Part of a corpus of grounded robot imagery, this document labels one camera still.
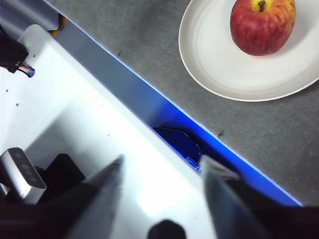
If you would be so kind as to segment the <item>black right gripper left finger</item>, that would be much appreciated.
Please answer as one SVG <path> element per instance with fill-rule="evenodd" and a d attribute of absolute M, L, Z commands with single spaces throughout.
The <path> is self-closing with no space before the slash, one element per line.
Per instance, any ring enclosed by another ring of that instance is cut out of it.
<path fill-rule="evenodd" d="M 0 205 L 2 239 L 108 239 L 121 197 L 124 158 L 48 202 Z"/>

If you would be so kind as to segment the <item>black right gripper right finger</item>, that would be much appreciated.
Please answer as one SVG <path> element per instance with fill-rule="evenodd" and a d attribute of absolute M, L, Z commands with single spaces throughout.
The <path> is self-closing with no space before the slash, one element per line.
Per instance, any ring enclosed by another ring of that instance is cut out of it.
<path fill-rule="evenodd" d="M 283 206 L 231 169 L 200 158 L 207 206 L 219 239 L 317 239 L 318 207 Z"/>

